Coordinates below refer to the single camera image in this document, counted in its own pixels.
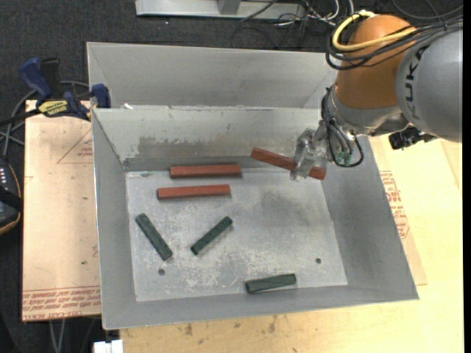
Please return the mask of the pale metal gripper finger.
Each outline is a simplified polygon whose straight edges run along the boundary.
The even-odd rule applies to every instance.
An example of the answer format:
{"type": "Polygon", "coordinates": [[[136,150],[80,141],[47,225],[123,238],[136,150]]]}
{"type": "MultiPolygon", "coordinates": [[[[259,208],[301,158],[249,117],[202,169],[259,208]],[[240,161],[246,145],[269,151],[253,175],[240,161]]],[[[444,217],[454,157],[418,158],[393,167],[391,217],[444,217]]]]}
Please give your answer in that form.
{"type": "Polygon", "coordinates": [[[294,160],[296,163],[303,163],[312,154],[311,144],[314,137],[312,129],[306,129],[298,138],[296,149],[294,153],[294,160]]]}
{"type": "Polygon", "coordinates": [[[290,171],[290,179],[294,181],[305,179],[309,175],[313,166],[313,163],[309,161],[295,163],[294,168],[290,171]]]}

